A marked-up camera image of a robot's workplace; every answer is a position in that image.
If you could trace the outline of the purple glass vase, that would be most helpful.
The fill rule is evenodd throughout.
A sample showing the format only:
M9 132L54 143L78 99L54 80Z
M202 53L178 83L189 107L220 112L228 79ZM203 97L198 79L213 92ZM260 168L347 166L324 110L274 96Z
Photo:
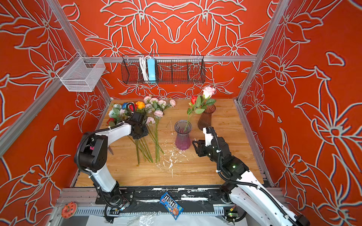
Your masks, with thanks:
M176 147L181 151L189 149L191 145L191 139L190 139L190 132L192 130L191 123L189 123L187 120L179 120L175 124L174 129L177 133L175 139Z

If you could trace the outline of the small red rose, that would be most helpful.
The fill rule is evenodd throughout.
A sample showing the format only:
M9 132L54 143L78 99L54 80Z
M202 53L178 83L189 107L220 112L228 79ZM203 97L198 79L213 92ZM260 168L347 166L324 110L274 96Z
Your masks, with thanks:
M198 96L194 95L194 96L191 97L191 100L189 102L189 108L187 110L188 118L187 118L186 125L184 127L184 132L187 131L189 123L190 123L191 119L193 118L193 116L195 114L195 111L197 109L197 99L198 99Z

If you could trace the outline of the pink rose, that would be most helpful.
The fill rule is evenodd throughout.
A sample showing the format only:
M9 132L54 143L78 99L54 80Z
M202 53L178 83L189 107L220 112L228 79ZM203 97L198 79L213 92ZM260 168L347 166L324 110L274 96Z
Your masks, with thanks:
M204 87L202 94L196 97L194 105L194 112L202 114L209 106L212 106L216 100L212 96L216 93L216 89L210 86Z

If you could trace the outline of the orange yellow rose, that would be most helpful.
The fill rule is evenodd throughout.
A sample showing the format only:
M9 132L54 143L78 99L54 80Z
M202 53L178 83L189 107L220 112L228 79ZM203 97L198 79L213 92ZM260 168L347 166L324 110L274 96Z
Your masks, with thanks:
M149 134L149 130L147 127L148 116L146 112L146 104L144 102L136 102L136 113L140 115L140 135L137 137L137 139L135 139L138 165L140 164L140 156L143 157L144 161L153 163L150 148L146 141L146 136Z

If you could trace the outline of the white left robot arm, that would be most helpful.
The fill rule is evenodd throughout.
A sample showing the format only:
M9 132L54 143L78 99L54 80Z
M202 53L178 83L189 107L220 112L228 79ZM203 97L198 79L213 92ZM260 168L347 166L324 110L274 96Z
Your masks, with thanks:
M100 195L110 198L120 196L119 183L107 168L108 148L123 137L131 136L136 140L147 136L148 133L145 115L134 112L130 118L114 126L83 134L74 162L78 169L92 180Z

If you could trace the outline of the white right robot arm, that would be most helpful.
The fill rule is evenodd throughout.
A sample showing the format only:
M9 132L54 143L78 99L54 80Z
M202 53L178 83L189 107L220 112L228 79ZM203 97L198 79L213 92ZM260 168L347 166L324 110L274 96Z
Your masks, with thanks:
M196 154L216 163L216 173L224 181L222 192L261 226L309 226L302 214L295 214L277 200L254 176L249 167L232 155L223 137L213 127L203 129L204 140L193 141Z

